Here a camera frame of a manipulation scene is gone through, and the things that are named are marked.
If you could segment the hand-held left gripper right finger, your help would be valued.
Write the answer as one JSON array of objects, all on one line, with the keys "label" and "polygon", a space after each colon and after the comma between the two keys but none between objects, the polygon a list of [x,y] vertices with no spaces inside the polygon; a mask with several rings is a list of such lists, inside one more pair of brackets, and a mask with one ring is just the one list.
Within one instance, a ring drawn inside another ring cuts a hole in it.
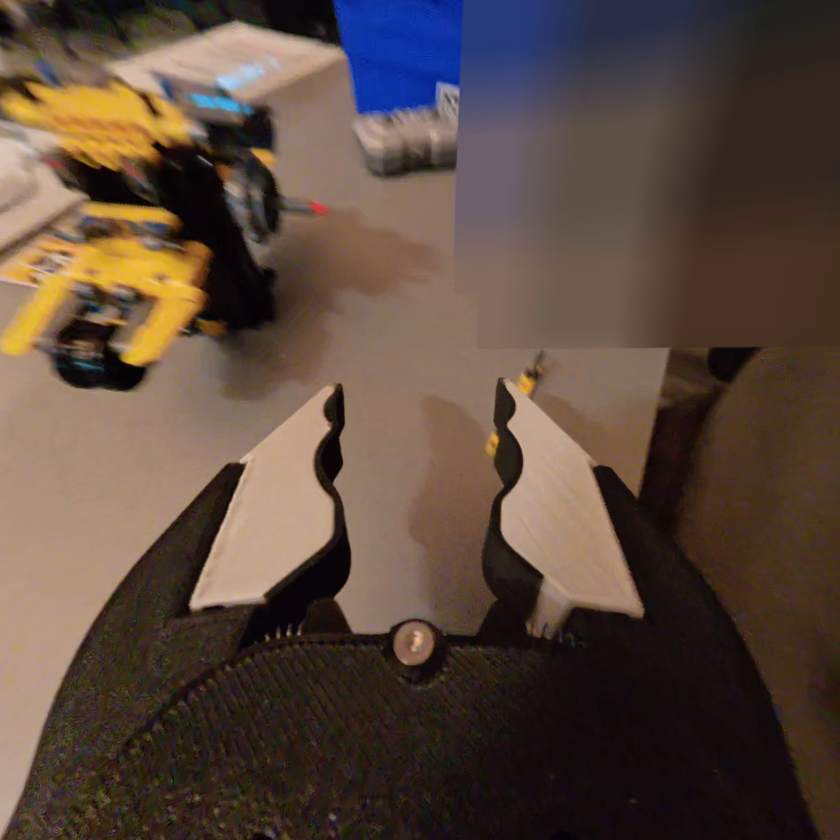
[{"label": "hand-held left gripper right finger", "polygon": [[481,571],[494,597],[483,637],[563,637],[582,613],[630,626],[645,606],[596,476],[597,463],[513,381],[497,381]]}]

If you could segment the yellow perforated building beam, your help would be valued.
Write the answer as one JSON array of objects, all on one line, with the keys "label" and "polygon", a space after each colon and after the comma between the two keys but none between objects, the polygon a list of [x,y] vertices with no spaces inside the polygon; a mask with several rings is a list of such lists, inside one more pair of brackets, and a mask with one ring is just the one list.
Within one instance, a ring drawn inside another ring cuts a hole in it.
[{"label": "yellow perforated building beam", "polygon": [[[546,351],[540,350],[536,353],[532,362],[520,373],[517,388],[527,397],[533,398],[545,376]],[[493,429],[486,441],[486,453],[489,457],[495,458],[498,447],[498,431]]]}]

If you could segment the grey cardboard box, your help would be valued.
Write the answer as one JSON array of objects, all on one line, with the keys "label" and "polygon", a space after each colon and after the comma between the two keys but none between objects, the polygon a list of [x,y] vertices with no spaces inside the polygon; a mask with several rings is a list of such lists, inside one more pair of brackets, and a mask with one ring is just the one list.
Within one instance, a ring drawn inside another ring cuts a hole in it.
[{"label": "grey cardboard box", "polygon": [[298,91],[311,80],[347,77],[340,47],[242,22],[219,25],[108,63],[131,86],[161,92],[160,79],[222,89],[243,102]]}]

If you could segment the yellow black toy vehicle model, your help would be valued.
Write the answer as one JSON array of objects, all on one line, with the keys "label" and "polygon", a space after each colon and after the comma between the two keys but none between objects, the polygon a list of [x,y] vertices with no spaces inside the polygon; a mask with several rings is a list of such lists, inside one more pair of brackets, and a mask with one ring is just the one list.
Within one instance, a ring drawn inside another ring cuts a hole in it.
[{"label": "yellow black toy vehicle model", "polygon": [[65,383],[130,392],[184,335],[224,337],[277,318],[277,273],[259,252],[285,214],[324,205],[283,195],[270,105],[160,79],[98,85],[2,82],[2,130],[18,162],[42,165],[79,204],[45,232],[80,241],[2,332],[2,353],[36,350]]}]

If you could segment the blue container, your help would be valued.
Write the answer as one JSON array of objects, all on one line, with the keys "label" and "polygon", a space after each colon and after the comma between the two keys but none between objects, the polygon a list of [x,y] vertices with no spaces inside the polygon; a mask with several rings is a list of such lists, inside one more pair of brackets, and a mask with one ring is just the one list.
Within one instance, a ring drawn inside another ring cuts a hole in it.
[{"label": "blue container", "polygon": [[459,87],[462,1],[335,1],[358,113],[431,106]]}]

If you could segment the printed instruction booklet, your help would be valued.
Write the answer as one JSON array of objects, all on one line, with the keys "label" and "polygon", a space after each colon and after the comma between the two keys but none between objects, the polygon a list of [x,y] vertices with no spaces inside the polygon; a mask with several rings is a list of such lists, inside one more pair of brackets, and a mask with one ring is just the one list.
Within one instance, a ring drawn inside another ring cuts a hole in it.
[{"label": "printed instruction booklet", "polygon": [[61,275],[78,259],[82,243],[53,232],[37,235],[13,254],[1,266],[3,283],[37,287],[45,279]]}]

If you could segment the person's trouser leg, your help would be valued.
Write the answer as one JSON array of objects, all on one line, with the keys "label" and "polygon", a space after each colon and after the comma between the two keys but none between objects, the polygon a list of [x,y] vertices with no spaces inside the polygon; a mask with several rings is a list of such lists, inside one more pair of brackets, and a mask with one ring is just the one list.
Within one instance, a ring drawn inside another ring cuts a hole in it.
[{"label": "person's trouser leg", "polygon": [[747,363],[704,423],[676,532],[751,649],[822,838],[838,838],[837,346]]}]

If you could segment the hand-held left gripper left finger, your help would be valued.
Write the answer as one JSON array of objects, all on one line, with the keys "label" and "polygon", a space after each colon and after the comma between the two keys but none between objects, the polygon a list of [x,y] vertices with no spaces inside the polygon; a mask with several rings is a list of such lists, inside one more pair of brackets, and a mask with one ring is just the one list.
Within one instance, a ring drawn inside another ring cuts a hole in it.
[{"label": "hand-held left gripper left finger", "polygon": [[343,502],[341,384],[315,396],[255,446],[211,543],[189,601],[192,613],[263,606],[311,573],[337,566],[339,592],[350,560]]}]

